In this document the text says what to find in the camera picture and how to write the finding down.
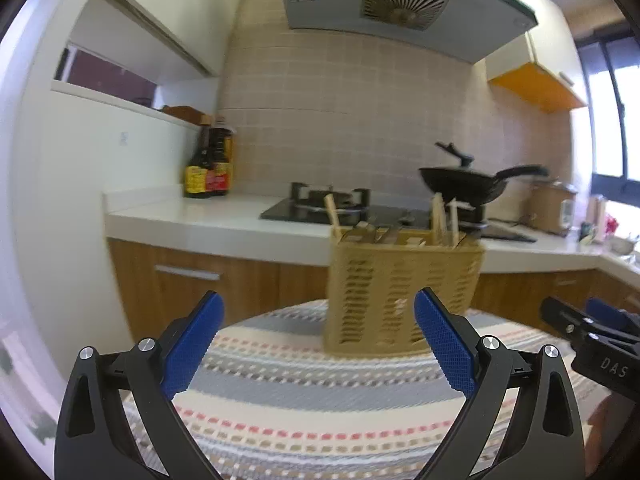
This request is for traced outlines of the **person's hand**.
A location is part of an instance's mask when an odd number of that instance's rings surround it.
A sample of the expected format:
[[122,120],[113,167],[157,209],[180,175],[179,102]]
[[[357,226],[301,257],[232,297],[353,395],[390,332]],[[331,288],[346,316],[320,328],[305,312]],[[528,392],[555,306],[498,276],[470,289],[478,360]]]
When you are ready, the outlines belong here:
[[611,393],[588,418],[587,425],[590,431],[585,444],[587,476],[591,476],[598,469],[606,452],[626,425],[631,409],[632,404],[628,400]]

